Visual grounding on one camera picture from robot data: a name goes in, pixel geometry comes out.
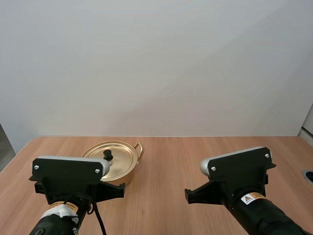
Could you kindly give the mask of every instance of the metal pot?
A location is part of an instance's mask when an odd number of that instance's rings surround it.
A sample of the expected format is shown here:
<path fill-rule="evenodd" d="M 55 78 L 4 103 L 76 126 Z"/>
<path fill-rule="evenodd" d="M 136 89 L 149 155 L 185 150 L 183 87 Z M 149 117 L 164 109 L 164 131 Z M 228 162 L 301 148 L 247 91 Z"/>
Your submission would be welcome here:
<path fill-rule="evenodd" d="M 113 185 L 122 183 L 127 185 L 134 175 L 135 167 L 139 164 L 143 152 L 144 147 L 139 142 L 132 147 L 121 141 L 108 141 L 87 150 L 83 158 L 106 159 L 110 164 L 110 170 L 101 180 Z"/>

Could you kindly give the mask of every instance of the white wall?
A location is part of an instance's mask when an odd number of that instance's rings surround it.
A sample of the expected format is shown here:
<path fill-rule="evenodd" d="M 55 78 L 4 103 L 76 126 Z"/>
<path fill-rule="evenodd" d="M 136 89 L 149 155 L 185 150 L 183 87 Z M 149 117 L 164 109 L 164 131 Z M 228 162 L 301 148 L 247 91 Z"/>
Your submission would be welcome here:
<path fill-rule="evenodd" d="M 2 0 L 0 123 L 39 135 L 297 135 L 311 0 Z"/>

